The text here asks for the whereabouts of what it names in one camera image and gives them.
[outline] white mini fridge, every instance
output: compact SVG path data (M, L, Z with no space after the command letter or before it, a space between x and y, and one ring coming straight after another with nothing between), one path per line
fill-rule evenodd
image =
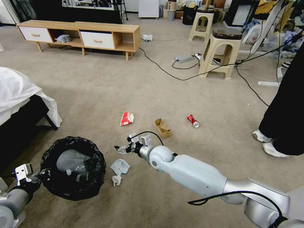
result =
M159 17L159 0L138 0L138 18Z

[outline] beige carpet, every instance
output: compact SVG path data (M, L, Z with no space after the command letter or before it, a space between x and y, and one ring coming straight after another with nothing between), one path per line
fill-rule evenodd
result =
M202 41L187 40L190 26L181 20L129 17L127 23L140 23L142 33L153 34L152 42L141 44L151 59L180 78L198 73L198 67L171 67L175 56L204 50ZM185 40L163 41L171 39ZM58 131L41 132L10 168L31 162L38 170L44 151L56 139L69 135L96 143L108 167L118 158L131 166L115 188L111 181L114 172L107 169L99 195L89 200L67 201L41 187L26 207L22 228L255 227L243 214L243 206L228 205L220 199L201 207L188 205L187 201L200 196L172 181L169 175L156 172L137 155L116 153L114 145L126 145L128 134L156 131L157 118L164 119L173 131L172 137L163 140L166 146L215 166L227 178L251 177L285 192L304 184L303 156L271 157L251 136L267 107L236 71L229 81L214 74L206 79L178 81L147 60L141 50L128 62L124 53L86 50L83 57L80 50L61 51L44 44L39 53L36 44L24 41L15 27L1 27L0 42L5 48L0 52L0 65L34 80L45 94L57 100L63 119ZM250 64L253 70L249 73L275 79L275 59L261 57ZM277 88L258 86L258 79L244 77L267 103L271 102ZM135 119L133 124L120 127L124 111L133 112ZM186 119L189 114L200 122L198 129Z

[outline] wooden tv cabinet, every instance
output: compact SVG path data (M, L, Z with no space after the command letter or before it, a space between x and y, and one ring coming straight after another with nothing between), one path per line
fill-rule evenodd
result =
M30 20L17 25L22 36L27 41L34 41L40 52L39 43L70 45L82 48L106 49L123 51L126 60L133 56L140 45L140 28L138 25L107 24L94 22L53 22ZM62 34L69 34L71 42L59 43L55 40Z

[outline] red snack wrapper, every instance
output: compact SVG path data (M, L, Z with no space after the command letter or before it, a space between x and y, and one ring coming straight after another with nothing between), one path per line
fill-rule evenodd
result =
M198 128L200 126L199 122L194 119L193 115L187 116L187 119L192 123L194 128Z
M133 123L134 120L134 114L131 112L124 112L123 116L121 117L121 121L120 121L120 125L124 126L124 125L128 125Z

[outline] plastic stool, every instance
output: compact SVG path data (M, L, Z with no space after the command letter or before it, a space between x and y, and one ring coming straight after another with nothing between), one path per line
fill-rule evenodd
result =
M195 19L189 34L189 40L191 41L194 36L201 36L204 37L204 42L209 39L210 33L211 33L211 26L214 16L214 6L209 6L208 8L205 8L205 5L199 7L197 9Z
M203 56L200 58L200 70L199 73L205 73L214 69L214 72L225 73L225 80L231 79L231 73L234 65L222 66L226 64L233 64L237 60L238 51L240 49L242 39L242 33L234 28L214 28L210 35L207 47L204 51ZM216 55L216 50L226 45L223 55ZM219 65L212 65L213 58L221 60Z

